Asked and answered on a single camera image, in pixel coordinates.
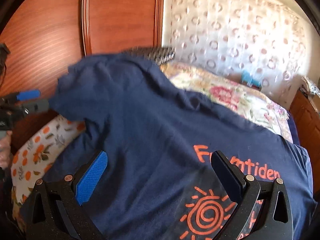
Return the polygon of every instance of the human hand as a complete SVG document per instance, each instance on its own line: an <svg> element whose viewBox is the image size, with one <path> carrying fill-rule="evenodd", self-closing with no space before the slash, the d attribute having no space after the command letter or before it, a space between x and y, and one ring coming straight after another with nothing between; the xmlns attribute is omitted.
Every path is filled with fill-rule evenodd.
<svg viewBox="0 0 320 240"><path fill-rule="evenodd" d="M12 131L7 131L7 135L0 140L0 168L7 168L11 162L11 135Z"/></svg>

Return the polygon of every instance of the wooden nightstand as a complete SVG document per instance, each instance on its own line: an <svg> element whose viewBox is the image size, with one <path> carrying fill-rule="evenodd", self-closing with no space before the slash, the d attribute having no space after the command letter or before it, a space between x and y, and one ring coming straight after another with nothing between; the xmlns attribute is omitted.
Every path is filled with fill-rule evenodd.
<svg viewBox="0 0 320 240"><path fill-rule="evenodd" d="M300 144L310 156L315 194L320 190L320 117L300 90L289 111L296 123Z"/></svg>

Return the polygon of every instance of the navy blue t-shirt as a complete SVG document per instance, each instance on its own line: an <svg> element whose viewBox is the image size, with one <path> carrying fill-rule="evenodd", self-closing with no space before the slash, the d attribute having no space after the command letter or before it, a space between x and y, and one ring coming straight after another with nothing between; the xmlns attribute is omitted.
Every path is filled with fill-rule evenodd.
<svg viewBox="0 0 320 240"><path fill-rule="evenodd" d="M306 150L205 95L177 89L152 61L85 58L59 79L50 106L71 121L85 120L87 130L44 179L73 174L104 150L107 169L83 207L108 239L212 239L236 205L211 168L216 150L245 174L284 180L294 239L310 222L316 203Z"/></svg>

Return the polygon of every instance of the wooden door trim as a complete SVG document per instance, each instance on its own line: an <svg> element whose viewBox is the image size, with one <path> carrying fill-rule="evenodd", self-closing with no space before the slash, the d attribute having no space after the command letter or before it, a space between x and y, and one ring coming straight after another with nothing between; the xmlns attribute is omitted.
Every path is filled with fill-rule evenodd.
<svg viewBox="0 0 320 240"><path fill-rule="evenodd" d="M80 0L80 26L84 56L92 54L90 24L89 24L89 0Z"/></svg>
<svg viewBox="0 0 320 240"><path fill-rule="evenodd" d="M164 0L156 0L155 8L155 33L153 45L161 47L162 43L162 21L163 21Z"/></svg>

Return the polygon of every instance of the sun graphic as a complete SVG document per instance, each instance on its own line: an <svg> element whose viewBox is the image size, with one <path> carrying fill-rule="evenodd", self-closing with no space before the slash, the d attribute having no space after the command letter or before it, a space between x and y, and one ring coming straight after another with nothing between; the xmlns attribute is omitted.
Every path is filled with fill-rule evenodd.
<svg viewBox="0 0 320 240"><path fill-rule="evenodd" d="M186 204L187 208L192 209L180 219L180 222L187 223L190 231L185 231L179 238L182 240L191 232L191 240L196 240L196 235L203 236L205 240L212 240L212 238L205 236L211 235L222 228L223 222L229 219L233 211L232 208L236 203L230 203L228 195L223 198L215 196L212 189L205 192L199 187L195 187L195 190L201 196L193 195L191 197L197 202Z"/></svg>

